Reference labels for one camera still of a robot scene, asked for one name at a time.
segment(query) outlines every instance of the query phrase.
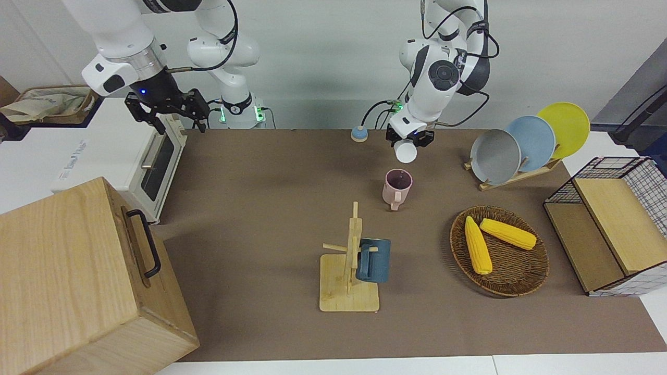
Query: oven window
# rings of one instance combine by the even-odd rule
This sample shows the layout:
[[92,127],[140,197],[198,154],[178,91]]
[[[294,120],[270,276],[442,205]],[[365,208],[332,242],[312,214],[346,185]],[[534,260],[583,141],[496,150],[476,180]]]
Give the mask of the oven window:
[[157,193],[160,191],[160,186],[162,186],[162,181],[167,173],[167,168],[169,167],[169,161],[171,160],[172,155],[173,143],[168,136],[165,136],[162,147],[160,147],[160,151],[155,159],[155,164],[153,164],[153,168],[146,171],[143,175],[143,180],[141,181],[141,188],[153,202],[155,202]]

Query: yellow plate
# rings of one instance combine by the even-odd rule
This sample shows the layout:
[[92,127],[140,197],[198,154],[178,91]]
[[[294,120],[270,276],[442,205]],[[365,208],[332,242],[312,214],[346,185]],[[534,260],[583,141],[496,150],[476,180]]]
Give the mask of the yellow plate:
[[562,159],[577,152],[588,139],[590,121],[588,115],[576,104],[561,101],[547,105],[538,113],[551,125],[558,148],[552,158]]

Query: yellow corn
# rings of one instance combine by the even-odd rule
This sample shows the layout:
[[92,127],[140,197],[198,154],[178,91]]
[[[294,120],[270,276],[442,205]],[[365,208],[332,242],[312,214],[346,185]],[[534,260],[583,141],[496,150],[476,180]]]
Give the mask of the yellow corn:
[[488,275],[493,270],[489,249],[486,247],[484,237],[480,227],[470,216],[466,217],[466,243],[468,244],[468,253],[475,273],[479,275]]
[[535,243],[538,241],[532,233],[511,226],[510,224],[497,222],[496,220],[482,220],[480,229],[499,240],[503,240],[524,250],[531,250],[535,247]]

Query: table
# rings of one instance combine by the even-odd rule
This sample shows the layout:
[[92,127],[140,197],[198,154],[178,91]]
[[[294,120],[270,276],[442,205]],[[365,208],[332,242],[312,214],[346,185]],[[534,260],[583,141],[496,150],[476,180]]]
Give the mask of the table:
[[[407,166],[408,201],[389,212],[382,178],[400,164],[378,132],[362,144],[349,131],[190,133],[154,229],[201,340],[183,360],[664,351],[640,300],[583,295],[541,205],[565,169],[479,192],[460,165],[478,134],[438,131]],[[345,238],[353,200],[364,235],[392,239],[390,281],[377,314],[322,313],[321,243]],[[446,262],[454,216],[477,204],[542,236],[552,272],[540,290],[489,298]]]

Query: mug handle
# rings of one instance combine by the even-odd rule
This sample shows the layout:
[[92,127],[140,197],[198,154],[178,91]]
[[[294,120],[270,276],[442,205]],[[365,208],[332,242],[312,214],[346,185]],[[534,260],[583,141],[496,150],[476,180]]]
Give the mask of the mug handle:
[[368,247],[364,246],[362,247],[362,252],[361,252],[361,259],[359,259],[359,274],[362,277],[362,279],[368,278],[368,271],[370,269],[370,252],[368,251]]
[[392,203],[392,211],[398,211],[398,205],[401,202],[401,192],[394,192],[394,202]]

